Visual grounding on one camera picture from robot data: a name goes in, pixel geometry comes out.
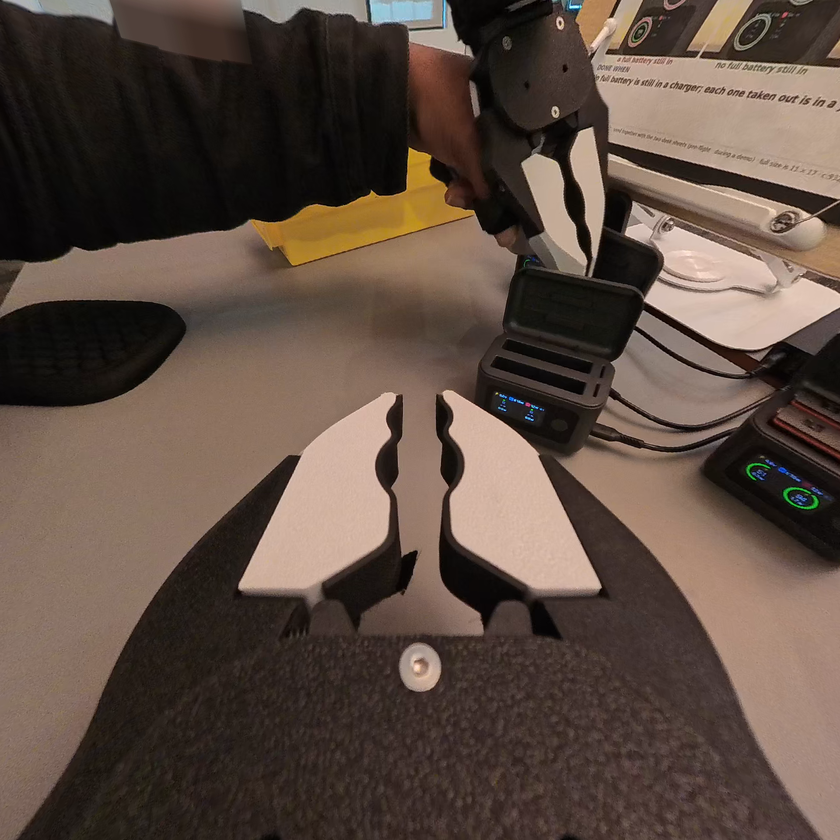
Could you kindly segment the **person's left hand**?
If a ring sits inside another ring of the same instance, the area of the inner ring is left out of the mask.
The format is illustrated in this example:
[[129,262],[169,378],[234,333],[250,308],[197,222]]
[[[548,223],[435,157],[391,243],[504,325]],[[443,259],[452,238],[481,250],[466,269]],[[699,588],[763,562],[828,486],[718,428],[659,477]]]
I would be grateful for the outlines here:
[[410,145],[453,172],[446,204],[473,209],[489,196],[472,108],[467,56],[411,43],[408,48]]

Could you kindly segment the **yellow plastic bin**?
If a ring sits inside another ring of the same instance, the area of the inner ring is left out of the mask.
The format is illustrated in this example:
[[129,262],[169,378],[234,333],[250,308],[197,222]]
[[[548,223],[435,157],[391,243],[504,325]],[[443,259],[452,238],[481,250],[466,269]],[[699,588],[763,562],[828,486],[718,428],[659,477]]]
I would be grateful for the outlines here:
[[340,255],[474,216],[447,205],[445,185],[431,175],[428,154],[410,150],[406,190],[393,196],[373,193],[346,206],[312,205],[282,222],[252,220],[269,249],[292,266]]

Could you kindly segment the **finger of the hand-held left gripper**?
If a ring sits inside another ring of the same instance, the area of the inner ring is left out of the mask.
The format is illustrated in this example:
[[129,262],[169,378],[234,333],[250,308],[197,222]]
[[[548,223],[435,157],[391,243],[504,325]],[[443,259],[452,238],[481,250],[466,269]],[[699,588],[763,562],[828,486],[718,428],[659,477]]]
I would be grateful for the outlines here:
[[568,275],[583,277],[588,258],[564,200],[564,176],[557,161],[532,154],[521,163],[539,214],[540,230],[528,243],[542,265]]
[[605,221],[606,189],[593,128],[575,135],[568,160],[571,193],[566,205],[583,255],[596,260]]

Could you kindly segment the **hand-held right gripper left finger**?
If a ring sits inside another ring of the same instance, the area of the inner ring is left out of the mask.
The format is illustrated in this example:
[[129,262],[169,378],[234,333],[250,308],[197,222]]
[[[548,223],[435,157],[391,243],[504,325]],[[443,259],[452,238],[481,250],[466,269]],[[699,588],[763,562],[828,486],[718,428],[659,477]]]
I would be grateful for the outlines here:
[[238,593],[343,605],[352,622],[406,587],[394,484],[403,397],[385,392],[295,459]]

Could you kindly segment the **printed paper sheet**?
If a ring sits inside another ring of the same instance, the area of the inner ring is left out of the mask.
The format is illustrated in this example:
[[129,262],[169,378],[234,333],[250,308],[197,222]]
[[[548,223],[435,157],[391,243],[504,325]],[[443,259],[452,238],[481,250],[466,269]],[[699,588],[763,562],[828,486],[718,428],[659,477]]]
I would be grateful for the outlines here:
[[615,2],[615,148],[838,198],[838,1]]

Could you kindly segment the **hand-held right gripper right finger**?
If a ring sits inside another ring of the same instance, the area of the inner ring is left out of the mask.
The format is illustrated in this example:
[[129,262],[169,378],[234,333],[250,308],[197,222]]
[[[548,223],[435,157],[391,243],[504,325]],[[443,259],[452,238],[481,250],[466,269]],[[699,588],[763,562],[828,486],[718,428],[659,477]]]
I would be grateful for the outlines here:
[[458,393],[436,395],[446,483],[439,571],[446,588],[488,622],[499,604],[532,610],[592,599],[603,585],[538,451]]

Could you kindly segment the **instruction sheet on wooden stand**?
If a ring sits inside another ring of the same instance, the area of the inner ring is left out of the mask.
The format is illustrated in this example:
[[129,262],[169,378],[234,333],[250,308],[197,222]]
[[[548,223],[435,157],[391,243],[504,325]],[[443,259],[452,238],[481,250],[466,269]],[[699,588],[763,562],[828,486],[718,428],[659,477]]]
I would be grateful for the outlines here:
[[805,270],[835,280],[839,278],[838,226],[827,225],[825,237],[818,246],[806,251],[796,251],[778,241],[770,242],[766,238],[733,227],[724,221],[697,213],[682,204],[668,203],[659,196],[647,196],[631,185],[623,186],[622,189],[647,210],[664,213],[667,217],[673,217],[677,222],[696,228],[705,235],[718,237],[721,242],[729,246],[738,244],[739,247],[749,248],[762,255],[779,257],[787,264],[802,266]]

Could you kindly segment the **black battery red edge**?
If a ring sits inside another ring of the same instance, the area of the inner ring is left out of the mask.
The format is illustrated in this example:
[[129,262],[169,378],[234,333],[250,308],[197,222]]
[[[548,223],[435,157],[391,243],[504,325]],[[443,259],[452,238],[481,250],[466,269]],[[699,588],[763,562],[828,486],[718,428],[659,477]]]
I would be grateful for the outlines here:
[[771,419],[771,425],[783,435],[797,440],[811,451],[838,462],[838,431],[833,427],[821,426],[815,418],[805,415],[804,418],[789,419],[781,415]]
[[809,413],[820,423],[839,429],[839,402],[812,389],[801,388],[793,393],[790,405]]

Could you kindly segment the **white board ledge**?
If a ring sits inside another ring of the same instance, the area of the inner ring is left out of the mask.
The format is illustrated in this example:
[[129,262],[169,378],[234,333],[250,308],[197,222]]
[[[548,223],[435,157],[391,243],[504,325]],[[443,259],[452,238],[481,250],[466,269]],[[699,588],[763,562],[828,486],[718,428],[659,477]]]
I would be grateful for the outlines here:
[[668,203],[682,204],[683,207],[689,207],[699,214],[724,221],[734,228],[766,238],[770,242],[780,242],[792,250],[813,249],[825,237],[802,236],[802,227],[795,230],[793,236],[771,233],[771,219],[789,207],[797,207],[788,203],[776,202],[731,187],[686,181],[650,170],[615,154],[608,157],[608,174],[621,188],[633,186],[647,196],[659,196]]

